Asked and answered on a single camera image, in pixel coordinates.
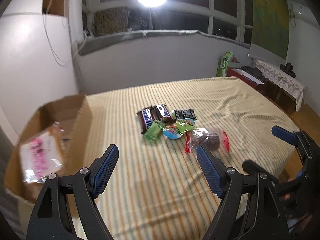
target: red box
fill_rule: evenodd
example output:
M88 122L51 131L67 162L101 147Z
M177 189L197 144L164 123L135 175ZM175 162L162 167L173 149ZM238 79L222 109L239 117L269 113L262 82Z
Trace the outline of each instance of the red box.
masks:
M260 79L257 79L256 77L250 75L249 73L243 71L242 69L228 68L227 77L237 77L257 91L262 91L266 87L266 84L263 83Z

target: black snack package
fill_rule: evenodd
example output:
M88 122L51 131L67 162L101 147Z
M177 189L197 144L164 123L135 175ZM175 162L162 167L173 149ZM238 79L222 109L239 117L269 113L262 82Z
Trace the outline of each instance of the black snack package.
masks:
M150 106L137 112L137 115L139 116L139 120L141 123L141 134L144 134L150 128L153 121L155 120L151 113L152 109L153 107Z
M171 117L166 105L157 105L153 107L154 117L166 124L172 124L175 120Z
M191 118L193 120L197 120L195 111L193 109L187 109L187 110L175 110L174 114L176 116L176 119L185 119L185 118Z

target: green and yellow painting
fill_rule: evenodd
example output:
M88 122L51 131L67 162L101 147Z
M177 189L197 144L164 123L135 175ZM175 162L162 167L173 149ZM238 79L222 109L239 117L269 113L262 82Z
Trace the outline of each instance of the green and yellow painting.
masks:
M253 0L251 43L286 59L289 43L287 0Z

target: table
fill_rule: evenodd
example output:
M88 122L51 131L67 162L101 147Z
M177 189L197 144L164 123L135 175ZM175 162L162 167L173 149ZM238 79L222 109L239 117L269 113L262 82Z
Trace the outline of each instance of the table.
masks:
M292 95L296 100L296 111L301 108L303 95L307 86L304 85L297 78L293 78L288 74L284 73L279 66L272 65L266 61L262 61L256 58L252 59L252 67L258 68L262 75L268 78L271 82L282 88L284 91ZM276 101L279 100L282 90L278 93Z

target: white power cord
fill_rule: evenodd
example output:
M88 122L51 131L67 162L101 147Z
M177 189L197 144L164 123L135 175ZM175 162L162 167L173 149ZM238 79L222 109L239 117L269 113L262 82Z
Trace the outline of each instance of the white power cord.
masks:
M57 53L54 51L52 45L51 45L51 42L50 42L50 39L49 39L49 36L48 36L48 32L47 32L47 15L48 15L49 9L50 9L50 7L51 7L51 5L52 5L52 2L53 2L53 0L50 0L50 1L49 1L49 4L48 4L48 7L47 7L47 10L46 10L45 14L42 14L42 19L43 19L43 24L44 24L44 31L45 31L45 34L46 34L46 36L47 36L47 40L48 40L48 43L49 43L49 47L50 47L50 50L51 50L51 52L52 52L52 55L53 55L55 61L58 63L59 66L65 66L67 63L69 63L70 61L73 60L73 58L79 53L79 51L80 51L81 49L83 49L83 47L84 47L84 45L85 45L85 43L86 43L86 41L87 41L87 35L86 35L85 32L84 32L84 42L83 42L82 45L78 48L78 50L71 56L71 59L70 59L70 60L68 60L68 61L63 61L62 59L60 59L60 58L58 57Z

